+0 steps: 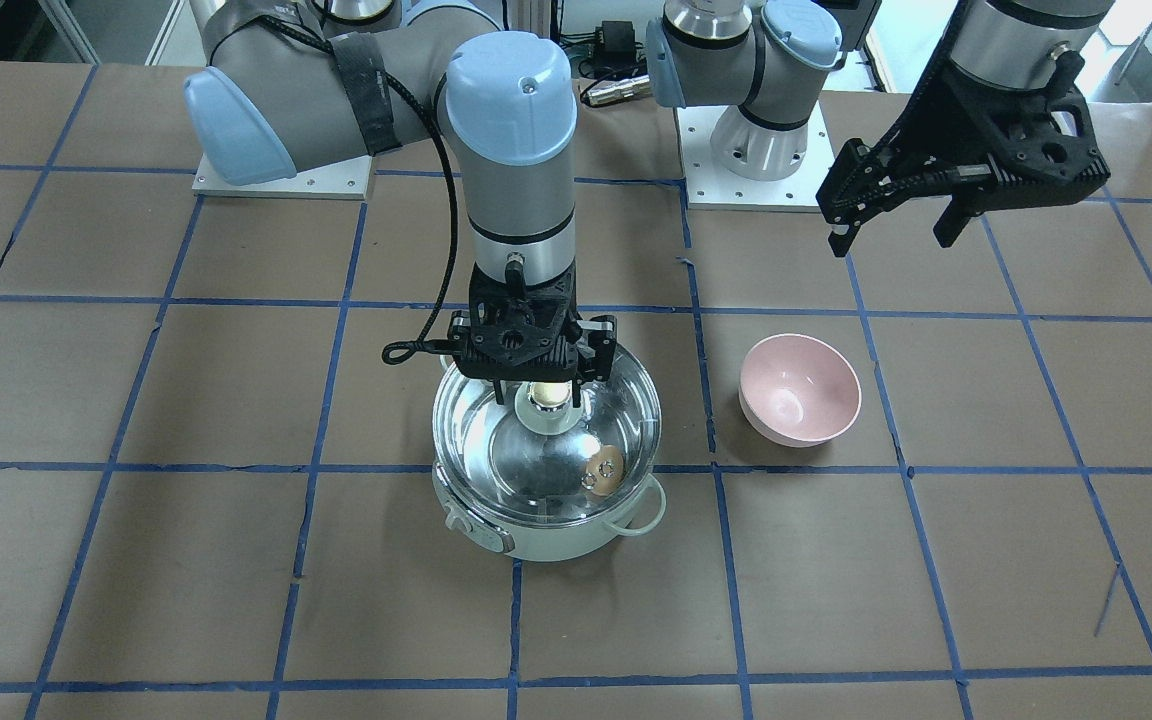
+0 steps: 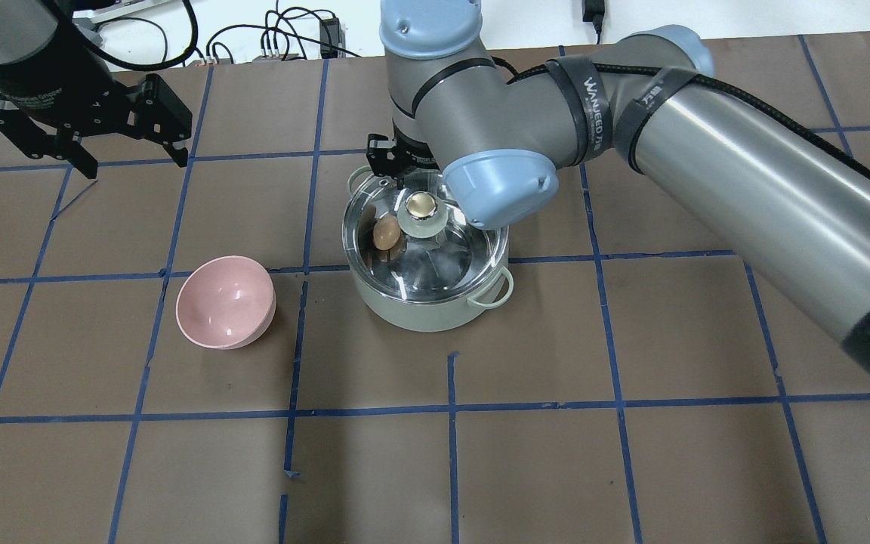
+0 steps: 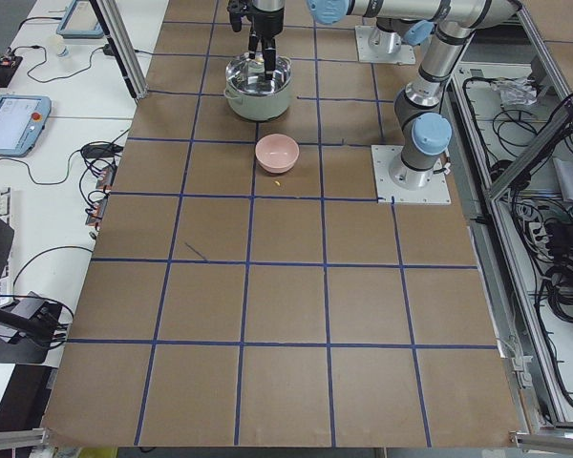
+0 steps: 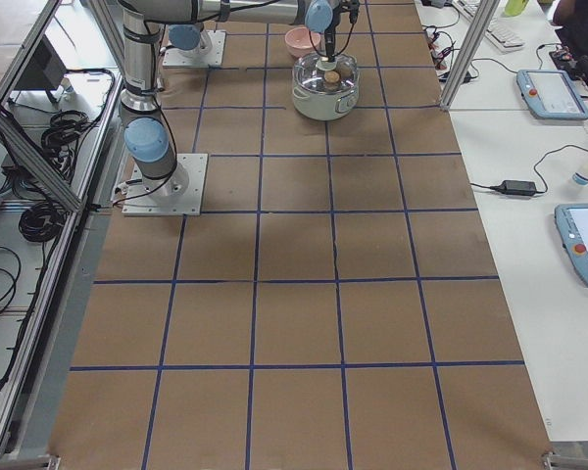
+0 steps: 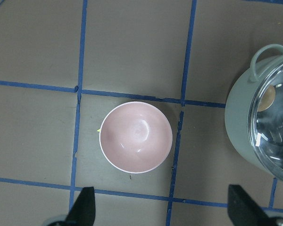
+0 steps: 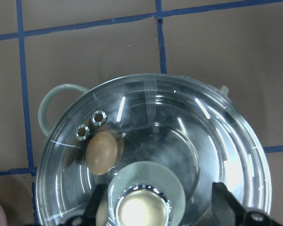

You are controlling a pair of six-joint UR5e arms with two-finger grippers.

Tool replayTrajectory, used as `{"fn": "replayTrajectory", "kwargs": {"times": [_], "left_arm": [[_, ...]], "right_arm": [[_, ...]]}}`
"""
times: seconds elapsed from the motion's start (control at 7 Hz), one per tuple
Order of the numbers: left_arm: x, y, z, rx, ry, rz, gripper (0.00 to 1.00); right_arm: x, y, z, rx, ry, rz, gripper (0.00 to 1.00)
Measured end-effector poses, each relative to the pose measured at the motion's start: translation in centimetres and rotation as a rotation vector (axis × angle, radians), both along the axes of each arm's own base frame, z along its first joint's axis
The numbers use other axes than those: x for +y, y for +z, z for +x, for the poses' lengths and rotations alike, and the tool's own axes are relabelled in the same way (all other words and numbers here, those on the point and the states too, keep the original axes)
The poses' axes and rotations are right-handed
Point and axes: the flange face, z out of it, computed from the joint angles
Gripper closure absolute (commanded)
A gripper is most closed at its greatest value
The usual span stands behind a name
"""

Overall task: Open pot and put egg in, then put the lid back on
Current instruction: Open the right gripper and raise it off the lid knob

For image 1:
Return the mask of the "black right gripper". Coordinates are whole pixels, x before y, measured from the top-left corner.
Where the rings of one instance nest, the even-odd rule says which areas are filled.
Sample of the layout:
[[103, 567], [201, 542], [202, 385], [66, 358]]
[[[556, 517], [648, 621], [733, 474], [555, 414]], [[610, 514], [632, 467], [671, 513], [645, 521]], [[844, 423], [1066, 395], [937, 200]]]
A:
[[507, 285], [475, 266], [468, 309], [453, 314], [450, 356], [462, 376], [482, 381], [605, 382], [617, 350], [616, 320], [582, 323], [576, 270], [535, 286]]

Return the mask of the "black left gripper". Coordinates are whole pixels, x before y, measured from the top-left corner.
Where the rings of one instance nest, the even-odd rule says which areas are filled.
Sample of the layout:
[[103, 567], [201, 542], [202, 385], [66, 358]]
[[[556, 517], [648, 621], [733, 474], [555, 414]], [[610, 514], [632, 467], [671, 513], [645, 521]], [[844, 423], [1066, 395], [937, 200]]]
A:
[[861, 227], [905, 200], [948, 197], [933, 225], [952, 249], [987, 211], [1055, 209], [1111, 179], [1091, 111], [1075, 85], [1078, 55], [1061, 55], [1043, 88], [991, 88], [943, 61], [911, 97], [888, 141], [847, 141], [814, 196], [829, 249], [849, 255]]

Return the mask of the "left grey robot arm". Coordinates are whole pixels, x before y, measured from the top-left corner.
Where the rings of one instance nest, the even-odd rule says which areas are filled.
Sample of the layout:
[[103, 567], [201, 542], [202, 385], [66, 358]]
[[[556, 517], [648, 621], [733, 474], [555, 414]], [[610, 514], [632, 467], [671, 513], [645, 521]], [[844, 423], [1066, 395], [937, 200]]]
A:
[[[778, 181], [797, 168], [828, 74], [863, 51], [877, 86], [896, 86], [877, 1], [667, 1], [644, 35], [664, 108], [721, 108], [710, 150], [727, 170]], [[814, 192], [829, 247], [910, 199], [946, 197], [934, 223], [952, 247], [988, 211], [1056, 209], [1111, 179], [1076, 88], [1082, 50], [1108, 1], [958, 1], [904, 109], [874, 142], [841, 143]]]

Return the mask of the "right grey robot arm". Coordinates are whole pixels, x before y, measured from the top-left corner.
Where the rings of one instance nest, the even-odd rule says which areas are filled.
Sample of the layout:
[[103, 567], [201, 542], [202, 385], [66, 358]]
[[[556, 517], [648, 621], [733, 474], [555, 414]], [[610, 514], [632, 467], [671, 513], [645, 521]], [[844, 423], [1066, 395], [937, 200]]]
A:
[[616, 324], [582, 319], [576, 300], [579, 109], [558, 44], [506, 31], [468, 1], [420, 1], [396, 28], [338, 36], [301, 1], [225, 1], [202, 38], [209, 63], [183, 94], [223, 181], [434, 143], [450, 245], [461, 219], [470, 228], [468, 306], [447, 338], [422, 328], [385, 347], [385, 363], [435, 354], [495, 384], [608, 381]]

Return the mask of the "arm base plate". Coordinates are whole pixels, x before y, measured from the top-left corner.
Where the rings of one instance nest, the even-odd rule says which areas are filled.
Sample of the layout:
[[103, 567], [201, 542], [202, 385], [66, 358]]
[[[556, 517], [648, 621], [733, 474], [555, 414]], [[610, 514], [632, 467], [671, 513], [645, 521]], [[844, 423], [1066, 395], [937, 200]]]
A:
[[366, 200], [370, 194], [374, 170], [374, 159], [370, 156], [302, 170], [296, 176], [236, 184], [225, 176], [211, 151], [218, 151], [218, 158], [228, 167], [236, 167], [243, 162], [241, 156], [247, 150], [255, 151], [257, 161], [264, 160], [268, 156], [270, 142], [260, 136], [252, 142], [215, 137], [200, 137], [198, 141], [204, 147], [204, 156], [192, 184], [197, 195], [229, 199]]
[[728, 211], [804, 211], [818, 213], [817, 192], [832, 165], [823, 108], [814, 106], [805, 126], [806, 146], [786, 179], [746, 179], [723, 167], [710, 135], [722, 108], [675, 109], [679, 151], [691, 209]]

